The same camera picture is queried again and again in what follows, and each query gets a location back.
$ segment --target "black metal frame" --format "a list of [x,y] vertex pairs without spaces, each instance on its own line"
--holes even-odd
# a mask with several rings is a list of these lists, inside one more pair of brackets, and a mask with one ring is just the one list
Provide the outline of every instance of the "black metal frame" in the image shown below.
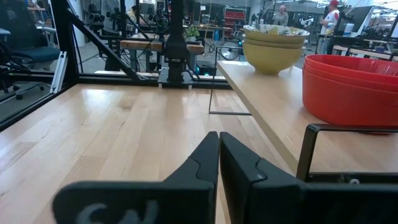
[[229,49],[243,49],[242,47],[224,47],[224,46],[217,46],[216,47],[216,55],[215,55],[215,61],[214,61],[214,74],[212,74],[213,78],[211,79],[211,88],[210,88],[210,101],[209,101],[209,114],[220,114],[220,115],[241,115],[241,116],[251,116],[251,113],[246,113],[246,112],[224,112],[224,111],[212,111],[211,110],[211,100],[213,99],[213,90],[214,90],[214,84],[215,84],[215,77],[217,74],[217,55],[218,55],[218,49],[222,48],[229,48]]
[[356,132],[356,133],[398,133],[397,126],[337,126],[332,124],[309,124],[305,130],[303,144],[298,161],[296,178],[305,182],[351,182],[361,183],[395,183],[398,184],[398,173],[364,173],[364,172],[329,172],[310,173],[312,157],[320,131]]

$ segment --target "red bowl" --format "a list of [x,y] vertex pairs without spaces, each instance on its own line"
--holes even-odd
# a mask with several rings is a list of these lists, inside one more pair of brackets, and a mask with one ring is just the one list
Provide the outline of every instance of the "red bowl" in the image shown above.
[[395,91],[398,92],[398,85],[384,83],[384,82],[375,82],[370,80],[365,80],[362,78],[352,78],[346,75],[337,75],[335,73],[326,72],[324,70],[315,68],[311,65],[304,63],[304,69],[311,72],[312,74],[321,76],[323,78],[329,78],[334,81],[347,83],[355,86],[361,86],[366,88],[372,88],[375,90],[385,90],[385,91]]
[[305,63],[337,75],[398,85],[396,62],[339,55],[308,55]]
[[398,125],[398,93],[336,82],[303,70],[303,104],[312,115],[340,125]]

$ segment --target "desk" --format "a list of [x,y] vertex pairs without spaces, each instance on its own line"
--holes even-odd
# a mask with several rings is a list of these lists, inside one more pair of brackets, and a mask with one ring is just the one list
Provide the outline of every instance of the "desk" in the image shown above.
[[[334,45],[333,46],[333,50],[336,50],[337,54],[341,55],[341,53],[343,51],[347,51],[348,48],[340,46],[340,45]],[[375,50],[353,48],[353,49],[349,49],[349,52],[353,53],[353,54],[363,54],[363,55],[367,55],[367,56],[370,56],[370,57],[377,57],[377,58],[382,58],[382,59],[386,59],[386,60],[389,60],[390,57],[391,57],[391,52],[389,52],[389,51],[385,51],[384,53],[380,53],[380,52],[376,52]],[[398,61],[398,57],[394,56],[392,58],[392,60],[393,61]]]
[[[131,67],[134,70],[137,70],[136,63],[135,61],[138,59],[136,58],[136,51],[137,50],[146,50],[148,52],[162,52],[163,51],[163,46],[161,42],[149,42],[149,41],[137,41],[137,40],[122,40],[120,41],[120,46],[124,49],[127,49],[130,51],[130,61],[131,61]],[[195,62],[196,62],[196,55],[202,54],[205,48],[200,45],[193,45],[193,44],[187,44],[187,49],[191,53],[190,61],[189,64],[191,68],[195,67]],[[146,63],[147,63],[147,68],[149,64],[149,54],[146,55]],[[160,57],[158,54],[157,57],[158,64],[160,63]]]
[[[247,62],[230,61],[219,61],[217,68],[296,173],[305,128],[324,123],[303,107],[302,70],[292,67],[267,76],[255,73]],[[321,132],[311,171],[397,172],[397,160],[398,134]]]
[[229,27],[217,27],[217,26],[208,26],[208,25],[199,25],[199,26],[193,26],[193,27],[197,27],[199,31],[210,31],[213,32],[213,40],[215,39],[215,31],[216,30],[220,30],[223,32],[223,40],[225,39],[225,31],[231,31],[232,32],[232,28]]

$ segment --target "bowl rim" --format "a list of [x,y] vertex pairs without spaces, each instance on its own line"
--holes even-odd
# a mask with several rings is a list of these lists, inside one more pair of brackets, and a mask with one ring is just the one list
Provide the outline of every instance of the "bowl rim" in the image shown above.
[[368,87],[356,86],[356,85],[352,85],[352,84],[349,84],[349,83],[343,83],[343,82],[339,82],[339,81],[336,81],[336,80],[331,80],[330,78],[321,77],[321,76],[316,75],[316,74],[314,74],[314,73],[312,73],[312,72],[309,72],[308,70],[304,70],[304,69],[303,69],[303,71],[309,73],[310,75],[314,75],[314,76],[316,76],[316,77],[318,77],[318,78],[327,80],[327,81],[329,81],[329,82],[335,82],[335,83],[337,83],[337,84],[348,85],[348,86],[351,86],[351,87],[362,88],[362,89],[370,90],[370,91],[378,91],[378,92],[382,92],[382,93],[390,93],[390,94],[398,95],[398,92],[388,91],[388,90],[375,90],[375,89],[368,88]]
[[244,29],[245,31],[247,30],[247,31],[250,31],[250,32],[256,32],[256,33],[260,33],[260,34],[264,34],[264,35],[283,36],[283,37],[307,37],[307,36],[309,36],[309,35],[311,34],[310,32],[308,32],[308,31],[306,31],[306,30],[303,30],[303,29],[300,29],[300,28],[296,28],[296,27],[280,26],[280,25],[272,25],[272,24],[260,24],[260,25],[294,28],[294,29],[297,29],[297,30],[302,30],[303,33],[304,33],[305,35],[266,34],[266,33],[263,33],[263,32],[261,32],[261,31],[256,31],[256,30],[252,30],[252,29],[248,29],[248,28],[247,28],[247,27],[251,27],[252,25],[244,25],[244,26],[243,26],[243,29]]
[[[386,75],[386,74],[380,74],[380,73],[375,73],[375,72],[364,72],[364,71],[359,71],[359,70],[355,70],[355,69],[352,69],[352,68],[339,67],[339,66],[335,66],[335,65],[330,65],[328,63],[323,63],[323,62],[316,61],[316,60],[312,59],[313,57],[321,57],[321,55],[319,55],[319,56],[315,56],[315,54],[314,55],[307,55],[307,56],[305,56],[304,63],[305,63],[306,60],[309,60],[309,61],[312,61],[314,63],[319,63],[319,64],[322,64],[322,65],[326,65],[326,66],[329,66],[331,68],[342,69],[342,70],[345,70],[347,72],[356,71],[356,72],[361,72],[361,73],[367,74],[367,75],[379,75],[379,76],[383,76],[383,77],[392,77],[393,79],[396,79],[397,82],[398,82],[398,76],[395,76],[395,75]],[[327,57],[336,57],[337,58],[337,57],[348,57],[348,56],[327,55]],[[370,58],[360,58],[358,60],[374,61],[373,59],[370,59]]]
[[[258,46],[258,47],[267,47],[267,46],[261,46],[261,45],[256,45],[256,44],[249,44],[249,43],[245,43],[243,42],[243,47],[245,44],[251,45],[251,46]],[[297,48],[297,49],[287,49],[287,48],[282,48],[282,47],[267,47],[270,49],[283,49],[283,50],[304,50],[305,47],[301,47],[301,48]]]
[[291,46],[293,46],[293,45],[301,45],[301,46],[304,46],[304,43],[299,43],[299,44],[292,44],[292,43],[275,43],[275,42],[268,42],[268,41],[263,41],[263,40],[250,39],[250,38],[248,38],[248,37],[246,37],[246,36],[243,36],[243,37],[244,37],[244,40],[248,39],[248,40],[253,40],[253,41],[256,41],[256,42],[266,42],[266,43],[270,43],[270,44],[281,44],[281,45],[291,45]]
[[[382,91],[390,91],[390,92],[393,92],[393,93],[398,93],[398,85],[392,85],[392,84],[384,83],[384,82],[376,82],[376,81],[372,81],[372,80],[366,80],[366,79],[360,79],[360,78],[355,78],[355,77],[348,77],[348,76],[345,76],[345,75],[339,75],[339,74],[331,73],[331,72],[329,72],[329,71],[321,70],[321,69],[319,69],[319,68],[315,68],[315,67],[313,67],[313,66],[311,66],[311,65],[309,65],[309,64],[304,63],[303,70],[305,70],[305,71],[307,71],[307,72],[310,72],[310,73],[312,73],[313,75],[317,75],[317,74],[314,74],[313,72],[307,70],[307,67],[310,67],[311,69],[315,69],[315,70],[320,70],[320,71],[322,71],[322,72],[325,72],[325,73],[328,74],[328,75],[330,74],[330,75],[334,75],[334,76],[338,76],[338,77],[345,77],[345,78],[347,78],[347,79],[352,79],[352,80],[361,80],[361,81],[368,82],[368,83],[377,83],[377,84],[380,84],[380,85],[389,86],[390,88],[394,88],[394,87],[395,87],[395,88],[397,88],[396,91],[394,91],[394,90],[382,90]],[[324,77],[324,76],[321,76],[321,75],[317,75],[317,76],[323,77],[323,78],[326,78],[326,79],[329,79],[329,80],[333,80],[333,81],[336,81],[336,82],[340,82],[340,83],[345,83],[345,84],[353,85],[353,84],[350,84],[350,83],[341,82],[341,81],[334,80],[334,79],[332,79],[332,78]],[[372,90],[381,90],[381,89],[371,88],[371,87],[366,87],[366,86],[361,86],[361,85],[355,85],[355,86],[363,87],[363,88],[370,88],[370,89],[372,89]]]

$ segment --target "yellow bowl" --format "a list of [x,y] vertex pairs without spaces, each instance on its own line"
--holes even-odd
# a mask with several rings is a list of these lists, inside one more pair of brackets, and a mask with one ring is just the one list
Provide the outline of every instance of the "yellow bowl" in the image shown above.
[[310,35],[309,32],[294,27],[259,25],[257,28],[249,25],[244,26],[246,37],[252,40],[277,44],[302,44],[307,36]]
[[301,56],[303,49],[283,49],[243,43],[246,60],[257,72],[277,75],[292,66]]
[[272,42],[252,40],[249,38],[245,38],[244,43],[259,45],[259,46],[264,46],[264,47],[276,47],[276,48],[285,48],[285,49],[301,49],[304,45],[304,43],[302,43],[302,44],[277,44],[277,43],[272,43]]

